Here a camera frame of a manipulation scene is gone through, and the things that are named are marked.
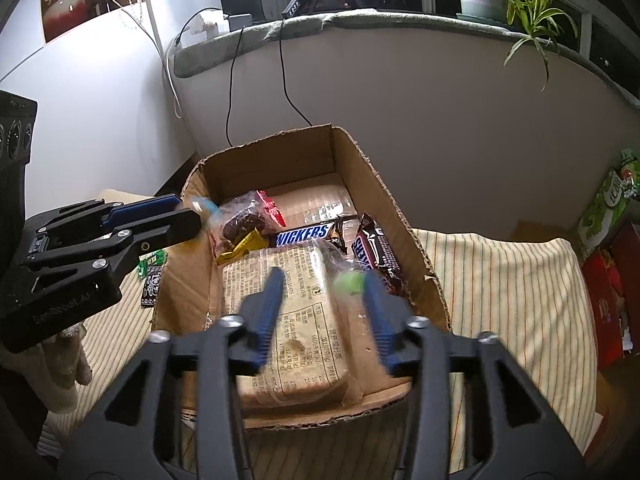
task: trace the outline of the snickers bar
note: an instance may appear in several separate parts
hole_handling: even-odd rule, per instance
[[[347,253],[347,247],[342,237],[342,222],[353,219],[354,217],[338,217],[335,220],[320,222],[313,225],[305,225],[296,229],[288,229],[277,234],[269,236],[269,247],[281,247],[283,245],[295,244],[310,240],[312,238],[322,238],[331,242],[344,254]]]
[[[400,265],[385,234],[371,216],[362,215],[351,249],[365,269],[375,269],[382,275],[389,293],[405,296]]]

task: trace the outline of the bread package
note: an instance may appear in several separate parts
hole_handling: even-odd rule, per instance
[[[268,408],[361,394],[350,377],[350,347],[332,294],[335,258],[344,258],[324,240],[253,251],[222,267],[222,316],[235,313],[242,299],[264,286],[271,267],[285,274],[285,290],[267,364],[255,377],[238,377],[242,406]]]

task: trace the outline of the striped bedsheet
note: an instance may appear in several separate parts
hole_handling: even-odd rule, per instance
[[[122,202],[142,197],[105,192]],[[595,411],[596,350],[591,308],[568,242],[497,242],[473,234],[416,231],[444,290],[453,332],[483,330],[502,341],[529,373],[574,438],[586,448]],[[122,283],[123,299],[89,318],[85,344],[94,370],[79,386],[78,409],[50,414],[47,424],[64,445],[73,428],[145,340],[151,309],[140,309],[142,280]],[[463,459],[462,382],[452,389],[451,469]],[[318,428],[252,430],[249,452],[257,480],[392,477],[406,419],[404,401],[378,412]],[[183,428],[185,466],[195,467],[195,442]]]

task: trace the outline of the red box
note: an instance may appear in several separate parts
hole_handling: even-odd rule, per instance
[[[599,249],[587,258],[582,266],[582,273],[596,325],[598,370],[602,370],[620,359],[623,351],[616,297],[609,281],[607,265]]]
[[[631,341],[640,344],[640,238],[637,226],[626,222],[611,243],[622,289],[625,291],[626,314],[629,318]]]

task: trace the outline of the spider plant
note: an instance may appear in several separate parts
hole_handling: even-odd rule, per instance
[[[507,22],[513,25],[516,17],[519,20],[525,37],[518,40],[512,47],[509,55],[504,60],[507,65],[509,60],[518,51],[518,49],[529,41],[533,43],[536,50],[540,53],[540,57],[545,65],[545,84],[542,90],[546,88],[549,82],[549,60],[543,46],[550,41],[556,52],[558,51],[558,43],[556,39],[562,32],[562,28],[556,23],[556,16],[564,16],[571,25],[574,35],[578,37],[578,27],[575,25],[574,19],[564,10],[552,7],[552,0],[507,0],[509,3],[507,9]]]
[[[545,65],[546,79],[542,90],[546,88],[546,84],[549,82],[549,60],[544,45],[548,45],[551,42],[557,52],[558,43],[556,39],[562,32],[562,28],[556,22],[556,17],[564,16],[569,21],[575,37],[578,37],[578,27],[572,17],[564,10],[551,5],[552,0],[507,0],[507,23],[513,25],[517,19],[522,26],[525,37],[518,40],[511,47],[509,55],[504,60],[504,65],[507,65],[521,46],[530,41],[536,47]]]

